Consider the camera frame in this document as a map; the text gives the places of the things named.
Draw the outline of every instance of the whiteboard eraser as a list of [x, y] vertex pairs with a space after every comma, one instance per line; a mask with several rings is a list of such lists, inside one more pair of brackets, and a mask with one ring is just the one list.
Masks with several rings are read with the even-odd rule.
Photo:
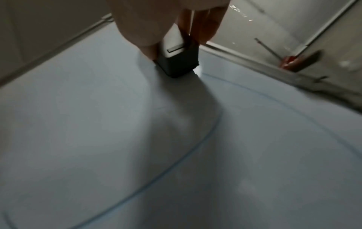
[[155, 62], [166, 75], [177, 78], [199, 65], [198, 56], [198, 43], [173, 24], [158, 46], [158, 57]]

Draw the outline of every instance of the white board surface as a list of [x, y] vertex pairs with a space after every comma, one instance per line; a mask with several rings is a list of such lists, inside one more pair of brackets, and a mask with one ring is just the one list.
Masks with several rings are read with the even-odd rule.
[[359, 114], [96, 32], [0, 89], [0, 228], [360, 228]]

